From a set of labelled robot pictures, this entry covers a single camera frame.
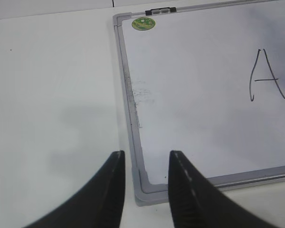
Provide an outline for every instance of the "plastic corner piece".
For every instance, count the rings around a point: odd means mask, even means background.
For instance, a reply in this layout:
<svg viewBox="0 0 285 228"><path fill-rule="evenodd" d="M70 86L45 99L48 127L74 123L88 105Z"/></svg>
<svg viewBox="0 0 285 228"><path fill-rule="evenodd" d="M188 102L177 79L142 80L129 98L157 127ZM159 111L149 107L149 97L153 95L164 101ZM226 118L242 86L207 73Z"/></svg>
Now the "plastic corner piece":
<svg viewBox="0 0 285 228"><path fill-rule="evenodd" d="M113 16L113 25L121 26L123 20L130 19L132 17L132 13L119 13Z"/></svg>

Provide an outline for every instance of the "white table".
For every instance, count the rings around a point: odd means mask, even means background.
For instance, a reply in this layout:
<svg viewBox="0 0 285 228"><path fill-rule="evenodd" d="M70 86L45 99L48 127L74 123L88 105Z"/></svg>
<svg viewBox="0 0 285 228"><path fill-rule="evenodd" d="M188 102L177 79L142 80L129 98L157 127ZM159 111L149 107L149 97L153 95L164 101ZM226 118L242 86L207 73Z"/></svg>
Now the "white table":
<svg viewBox="0 0 285 228"><path fill-rule="evenodd" d="M216 1L179 0L0 20L0 228L22 227L50 212L119 149L126 151L121 227L173 227L169 204L140 208L134 202L112 16ZM39 84L47 93L28 96ZM6 99L1 97L8 91ZM51 96L57 103L41 103ZM32 107L31 98L40 100ZM285 182L226 194L285 228Z"/></svg>

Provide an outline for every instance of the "whiteboard frame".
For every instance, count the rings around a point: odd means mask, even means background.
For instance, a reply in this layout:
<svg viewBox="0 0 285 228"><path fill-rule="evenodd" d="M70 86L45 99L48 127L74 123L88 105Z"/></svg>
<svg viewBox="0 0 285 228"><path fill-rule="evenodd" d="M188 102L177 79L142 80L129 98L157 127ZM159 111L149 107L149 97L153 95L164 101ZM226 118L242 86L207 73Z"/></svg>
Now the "whiteboard frame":
<svg viewBox="0 0 285 228"><path fill-rule="evenodd" d="M236 0L223 3L212 3L198 6L189 6L177 8L177 12L204 10L219 7L228 7L244 4L252 4L267 1L279 0ZM113 16L114 31L117 43L119 67L121 73L125 116L128 128L128 137L130 145L130 154L132 161L132 175L135 193L135 201L138 206L147 206L157 203L168 202L168 185L149 182L148 174L143 160L143 151L139 134L137 112L135 107L134 95L132 91L131 76L129 71L127 53L125 49L123 20L146 16L145 12L140 13L122 13ZM285 181L285 166L236 173L231 175L217 176L208 178L220 190L233 190L256 185L263 185L275 182Z"/></svg>

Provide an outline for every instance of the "round sticker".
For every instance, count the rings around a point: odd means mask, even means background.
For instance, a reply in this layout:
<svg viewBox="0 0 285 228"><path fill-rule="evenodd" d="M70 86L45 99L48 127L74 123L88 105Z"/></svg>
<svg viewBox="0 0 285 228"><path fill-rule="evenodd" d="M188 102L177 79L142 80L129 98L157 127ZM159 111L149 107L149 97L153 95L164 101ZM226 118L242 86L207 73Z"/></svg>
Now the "round sticker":
<svg viewBox="0 0 285 228"><path fill-rule="evenodd" d="M150 30L155 26L155 21L152 18L138 18L132 22L132 27L139 31Z"/></svg>

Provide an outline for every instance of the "whiteboard surface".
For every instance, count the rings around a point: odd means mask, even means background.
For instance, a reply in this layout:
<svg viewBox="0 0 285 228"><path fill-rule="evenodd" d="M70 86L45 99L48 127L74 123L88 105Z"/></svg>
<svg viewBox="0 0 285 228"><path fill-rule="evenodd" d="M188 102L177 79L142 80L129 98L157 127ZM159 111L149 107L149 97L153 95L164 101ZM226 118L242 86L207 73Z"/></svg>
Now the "whiteboard surface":
<svg viewBox="0 0 285 228"><path fill-rule="evenodd" d="M144 164L167 183L170 150L206 176L285 166L285 0L123 21ZM262 52L252 77L258 49Z"/></svg>

